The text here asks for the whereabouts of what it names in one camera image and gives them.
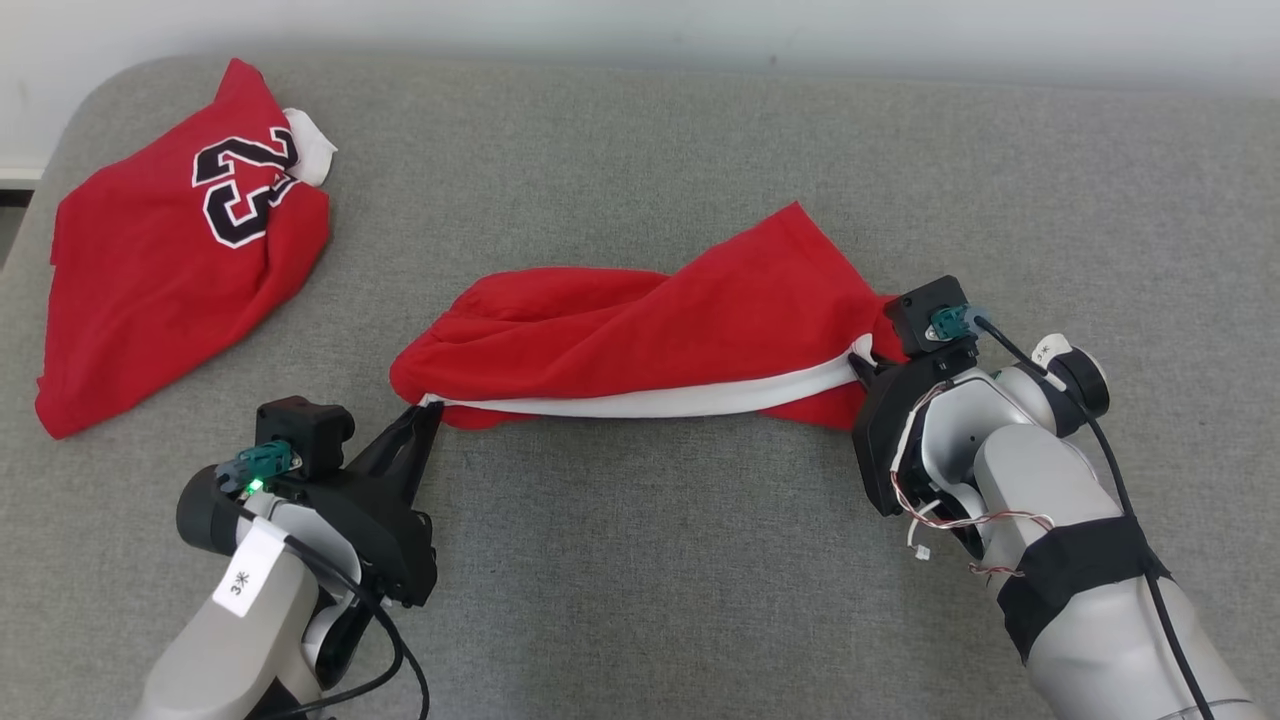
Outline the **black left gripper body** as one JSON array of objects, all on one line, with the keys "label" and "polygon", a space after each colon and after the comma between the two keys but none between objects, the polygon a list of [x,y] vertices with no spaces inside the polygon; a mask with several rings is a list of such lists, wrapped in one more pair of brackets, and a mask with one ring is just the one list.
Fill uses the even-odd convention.
[{"label": "black left gripper body", "polygon": [[372,569],[378,589],[406,607],[422,607],[438,580],[433,521],[413,506],[422,474],[291,473],[291,484]]}]

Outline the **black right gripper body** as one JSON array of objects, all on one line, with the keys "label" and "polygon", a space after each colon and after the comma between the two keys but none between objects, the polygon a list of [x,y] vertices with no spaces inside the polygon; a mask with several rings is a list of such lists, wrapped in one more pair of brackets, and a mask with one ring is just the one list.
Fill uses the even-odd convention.
[{"label": "black right gripper body", "polygon": [[945,516],[979,516],[972,465],[984,430],[984,388],[974,345],[946,345],[877,377],[858,411],[852,443],[872,506],[883,516],[937,503]]}]

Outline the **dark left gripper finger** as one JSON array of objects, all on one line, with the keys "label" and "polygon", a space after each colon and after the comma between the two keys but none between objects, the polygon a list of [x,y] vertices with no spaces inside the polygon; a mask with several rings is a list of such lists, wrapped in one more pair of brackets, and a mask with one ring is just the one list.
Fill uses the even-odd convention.
[{"label": "dark left gripper finger", "polygon": [[404,414],[408,434],[399,452],[399,496],[410,507],[422,484],[444,409],[444,404],[426,404]]},{"label": "dark left gripper finger", "polygon": [[347,462],[347,470],[385,480],[401,480],[401,447],[408,434],[404,414],[415,406],[406,409],[365,450]]}]

